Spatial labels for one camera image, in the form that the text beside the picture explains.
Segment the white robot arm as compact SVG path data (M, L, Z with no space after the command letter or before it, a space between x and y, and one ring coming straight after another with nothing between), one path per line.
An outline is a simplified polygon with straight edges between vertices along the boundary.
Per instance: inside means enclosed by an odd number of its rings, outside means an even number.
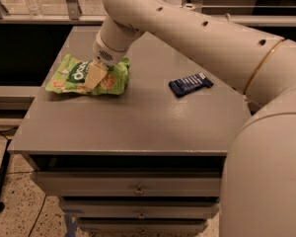
M223 170L220 237L296 237L296 42L163 0L103 0L94 55L113 66L148 32L260 107Z

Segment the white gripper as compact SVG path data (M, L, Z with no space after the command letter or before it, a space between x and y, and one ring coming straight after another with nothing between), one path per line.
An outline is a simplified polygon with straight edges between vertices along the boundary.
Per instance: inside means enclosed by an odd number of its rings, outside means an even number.
M121 25L107 16L93 43L93 61L86 75L85 87L94 90L106 77L108 66L115 66L126 56L131 45L143 32Z

